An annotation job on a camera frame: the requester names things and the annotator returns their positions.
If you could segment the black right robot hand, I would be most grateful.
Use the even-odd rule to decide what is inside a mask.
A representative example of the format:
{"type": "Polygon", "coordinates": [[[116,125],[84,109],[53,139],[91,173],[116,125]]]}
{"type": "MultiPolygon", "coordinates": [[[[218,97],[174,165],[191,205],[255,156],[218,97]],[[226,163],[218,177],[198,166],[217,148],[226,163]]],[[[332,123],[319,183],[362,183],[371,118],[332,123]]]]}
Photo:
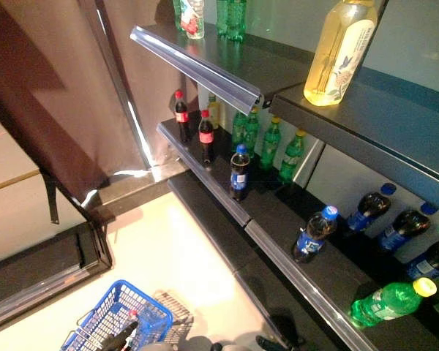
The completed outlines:
{"type": "Polygon", "coordinates": [[[280,343],[267,339],[264,336],[257,335],[255,342],[264,351],[294,351],[299,350],[298,347],[284,347],[280,343]]]}

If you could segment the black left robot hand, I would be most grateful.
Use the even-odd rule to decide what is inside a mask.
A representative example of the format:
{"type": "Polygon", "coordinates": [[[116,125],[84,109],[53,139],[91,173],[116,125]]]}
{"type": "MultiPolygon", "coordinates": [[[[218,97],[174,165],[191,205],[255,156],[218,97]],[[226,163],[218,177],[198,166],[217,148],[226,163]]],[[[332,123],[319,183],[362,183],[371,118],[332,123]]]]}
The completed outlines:
{"type": "Polygon", "coordinates": [[[102,342],[102,351],[108,350],[122,350],[126,344],[127,338],[137,328],[138,321],[133,321],[128,324],[121,332],[116,335],[110,334],[106,340],[102,342]]]}

